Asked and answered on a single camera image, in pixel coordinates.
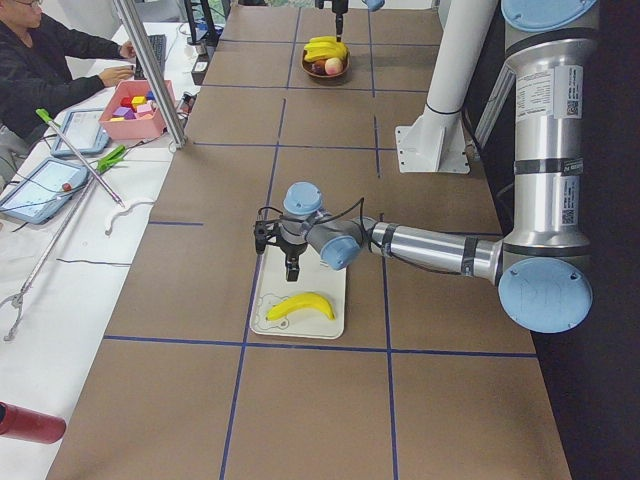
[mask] hand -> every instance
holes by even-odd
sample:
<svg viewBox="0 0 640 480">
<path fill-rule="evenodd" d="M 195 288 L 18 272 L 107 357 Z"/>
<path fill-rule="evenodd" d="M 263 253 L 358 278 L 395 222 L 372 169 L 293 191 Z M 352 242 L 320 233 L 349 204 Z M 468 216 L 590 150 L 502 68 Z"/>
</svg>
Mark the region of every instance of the hand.
<svg viewBox="0 0 640 480">
<path fill-rule="evenodd" d="M 115 87 L 122 80 L 126 80 L 132 75 L 133 67 L 124 66 L 107 68 L 98 76 L 100 77 L 100 80 L 102 80 L 102 83 L 104 83 L 105 87 Z"/>
<path fill-rule="evenodd" d="M 133 58 L 136 56 L 136 49 L 133 48 L 133 43 L 131 40 L 127 40 L 120 47 L 120 56 L 122 58 Z"/>
</svg>

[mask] pink basket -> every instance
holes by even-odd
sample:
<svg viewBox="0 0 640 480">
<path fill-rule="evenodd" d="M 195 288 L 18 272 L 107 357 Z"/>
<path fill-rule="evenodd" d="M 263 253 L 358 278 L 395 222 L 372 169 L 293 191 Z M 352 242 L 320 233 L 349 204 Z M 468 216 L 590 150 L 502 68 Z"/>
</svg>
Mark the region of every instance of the pink basket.
<svg viewBox="0 0 640 480">
<path fill-rule="evenodd" d="M 165 80 L 164 83 L 167 86 L 167 90 L 169 90 L 171 100 L 175 101 L 171 80 Z M 162 135 L 167 124 L 162 118 L 162 113 L 157 108 L 151 118 L 123 120 L 120 122 L 109 121 L 113 116 L 113 112 L 120 106 L 120 101 L 123 98 L 146 96 L 149 90 L 151 90 L 151 87 L 147 80 L 125 80 L 118 84 L 113 97 L 111 97 L 99 120 L 102 128 L 107 131 L 113 140 L 156 138 Z"/>
</svg>

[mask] black backdrop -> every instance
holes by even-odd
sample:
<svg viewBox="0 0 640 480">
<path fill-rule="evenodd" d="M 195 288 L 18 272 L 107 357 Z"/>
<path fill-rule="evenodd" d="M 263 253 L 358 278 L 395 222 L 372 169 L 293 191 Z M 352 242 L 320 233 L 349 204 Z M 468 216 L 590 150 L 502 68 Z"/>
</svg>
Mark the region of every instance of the black backdrop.
<svg viewBox="0 0 640 480">
<path fill-rule="evenodd" d="M 573 480 L 640 480 L 640 2 L 600 4 L 584 72 L 580 200 L 594 304 L 574 330 L 533 340 Z M 467 95 L 473 125 L 503 61 L 497 11 Z M 512 91 L 483 152 L 494 196 L 513 181 L 513 132 Z M 512 205 L 512 192 L 501 200 Z M 507 209 L 496 209 L 508 233 Z"/>
</svg>

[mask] reacher grabber tool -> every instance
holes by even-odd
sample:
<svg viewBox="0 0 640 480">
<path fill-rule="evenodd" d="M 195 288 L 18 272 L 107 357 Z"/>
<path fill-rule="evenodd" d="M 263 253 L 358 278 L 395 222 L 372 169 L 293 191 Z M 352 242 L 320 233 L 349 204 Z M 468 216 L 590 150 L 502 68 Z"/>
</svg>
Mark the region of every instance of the reacher grabber tool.
<svg viewBox="0 0 640 480">
<path fill-rule="evenodd" d="M 44 263 L 47 261 L 49 254 L 53 250 L 53 247 L 55 246 L 56 242 L 60 239 L 62 234 L 64 233 L 65 228 L 67 228 L 67 225 L 69 225 L 69 222 L 73 218 L 73 215 L 76 213 L 76 211 L 82 204 L 82 201 L 86 198 L 87 193 L 89 192 L 89 190 L 91 190 L 93 185 L 95 185 L 95 183 L 93 182 L 93 178 L 90 178 L 89 181 L 87 182 L 87 185 L 84 187 L 84 189 L 80 193 L 80 197 L 78 198 L 78 201 L 71 207 L 71 210 L 69 210 L 69 213 L 67 213 L 67 216 L 64 218 L 64 220 L 60 224 L 60 227 L 58 227 L 58 230 L 51 238 L 51 241 L 49 242 L 49 244 L 47 245 L 47 248 L 45 248 L 44 252 L 40 256 L 40 259 L 36 263 L 35 267 L 33 267 L 33 270 L 31 270 L 31 273 L 29 274 L 25 282 L 22 284 L 20 291 L 14 295 L 9 295 L 0 303 L 0 309 L 4 306 L 5 303 L 11 303 L 11 306 L 16 310 L 18 310 L 18 318 L 16 318 L 16 321 L 13 323 L 13 326 L 11 327 L 9 332 L 4 336 L 5 342 L 10 342 L 16 337 L 16 334 L 18 332 L 18 326 L 22 321 L 22 304 L 24 301 L 25 294 L 29 291 L 29 289 L 31 288 L 31 285 L 33 285 L 33 282 L 38 276 L 38 273 L 40 273 L 40 270 L 44 266 Z"/>
<path fill-rule="evenodd" d="M 147 197 L 139 197 L 134 198 L 133 200 L 124 201 L 122 198 L 109 186 L 109 184 L 102 178 L 102 176 L 91 166 L 91 164 L 87 161 L 87 159 L 80 153 L 80 151 L 73 146 L 71 141 L 67 138 L 67 136 L 62 132 L 62 129 L 53 121 L 49 113 L 44 108 L 39 108 L 36 110 L 38 116 L 47 124 L 51 129 L 56 132 L 62 141 L 67 144 L 69 149 L 73 152 L 73 154 L 82 162 L 82 164 L 87 167 L 89 173 L 93 176 L 93 178 L 100 184 L 102 188 L 106 190 L 109 196 L 116 203 L 116 207 L 112 210 L 104 221 L 104 233 L 105 235 L 111 235 L 111 231 L 113 229 L 113 222 L 116 217 L 120 215 L 126 215 L 129 213 L 135 206 L 137 205 L 151 205 L 155 201 L 147 198 Z"/>
</svg>

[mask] red can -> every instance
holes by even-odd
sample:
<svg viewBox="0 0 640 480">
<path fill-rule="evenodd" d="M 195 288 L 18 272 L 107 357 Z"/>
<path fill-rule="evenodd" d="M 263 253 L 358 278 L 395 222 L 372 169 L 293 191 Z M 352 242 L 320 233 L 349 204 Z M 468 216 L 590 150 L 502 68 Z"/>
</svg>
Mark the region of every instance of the red can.
<svg viewBox="0 0 640 480">
<path fill-rule="evenodd" d="M 4 437 L 54 443 L 66 429 L 64 418 L 0 402 L 0 435 Z"/>
</svg>

